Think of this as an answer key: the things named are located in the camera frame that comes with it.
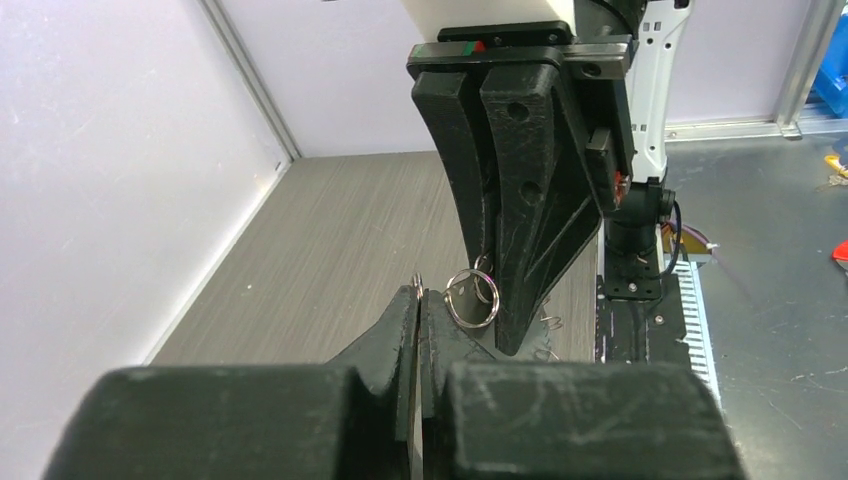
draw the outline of metal sheet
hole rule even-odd
[[[848,478],[848,189],[816,192],[839,137],[675,144],[683,221],[720,244],[700,269],[722,405],[753,480]]]
[[[0,58],[0,478],[36,478],[287,159],[192,0],[4,1]]]

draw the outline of cable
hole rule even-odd
[[[680,204],[677,203],[677,200],[674,201],[674,221],[677,226],[677,231],[674,236],[674,249],[671,251],[671,260],[669,260],[668,266],[662,273],[647,277],[648,280],[659,280],[673,272],[674,267],[677,266],[677,259],[680,257],[680,250],[683,246],[683,214],[680,212]]]

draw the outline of keychain ring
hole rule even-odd
[[[477,257],[477,260],[474,260],[474,270],[477,270],[478,272],[483,271],[483,269],[482,269],[483,260],[488,255],[489,255],[488,253],[484,253],[484,254],[480,255],[479,257]],[[485,304],[492,303],[492,301],[490,299],[484,297],[483,292],[480,291],[480,277],[474,277],[474,294],[477,295],[477,299],[480,300],[481,302],[483,302]]]
[[[492,289],[492,311],[489,312],[489,316],[486,317],[486,319],[483,320],[483,323],[480,324],[468,323],[462,317],[460,317],[459,314],[456,312],[456,307],[453,306],[453,299],[451,299],[450,289],[453,288],[454,285],[456,285],[457,278],[466,273],[482,279],[486,282],[486,284],[489,285],[489,288]],[[457,272],[456,275],[454,275],[453,277],[451,277],[450,280],[448,280],[448,286],[445,287],[445,303],[448,306],[448,311],[450,312],[451,317],[453,317],[453,320],[460,327],[472,329],[483,328],[488,327],[498,315],[498,310],[500,310],[501,308],[501,296],[498,293],[498,287],[497,285],[495,285],[495,281],[492,280],[492,277],[486,275],[480,270],[474,268],[466,268],[465,270],[460,270],[459,272]]]

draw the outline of wooden floor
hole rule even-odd
[[[597,247],[547,311],[563,360],[591,361]],[[418,270],[438,290],[466,268],[453,198],[434,153],[296,162],[153,363],[322,362],[370,327]]]

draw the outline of metal key ring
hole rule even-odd
[[[415,293],[418,295],[418,300],[424,298],[424,279],[418,272],[412,273],[412,287],[415,288]]]
[[[479,257],[477,257],[477,260],[474,260],[474,270],[477,270],[478,272],[483,271],[482,268],[481,268],[483,266],[483,259],[485,259],[486,256],[488,256],[488,255],[489,255],[488,253],[484,253],[484,254],[480,255]],[[483,292],[480,291],[480,278],[479,277],[474,277],[474,294],[477,295],[477,299],[480,300],[481,302],[483,302],[487,305],[492,303],[492,301],[490,299],[484,297]]]
[[[484,320],[483,323],[480,323],[480,324],[468,323],[465,320],[463,320],[462,317],[460,317],[459,314],[456,313],[456,308],[453,306],[453,300],[451,299],[450,289],[453,288],[453,286],[457,283],[457,278],[459,278],[461,275],[464,275],[466,273],[470,274],[470,275],[474,275],[475,277],[478,277],[478,278],[482,278],[483,281],[485,281],[489,285],[489,288],[492,289],[492,311],[489,313],[489,316],[486,317],[486,320]],[[483,327],[488,327],[489,324],[491,324],[495,320],[495,317],[498,315],[498,310],[500,310],[500,308],[501,308],[501,296],[498,293],[498,287],[497,287],[497,285],[495,285],[495,281],[492,280],[492,277],[486,275],[485,273],[481,272],[480,270],[477,270],[477,269],[474,269],[474,268],[466,268],[465,270],[460,270],[459,272],[457,272],[456,275],[454,275],[453,277],[451,277],[450,280],[448,280],[448,286],[445,287],[445,303],[448,306],[448,311],[450,312],[451,317],[453,317],[453,320],[460,327],[463,327],[463,328],[483,328]]]

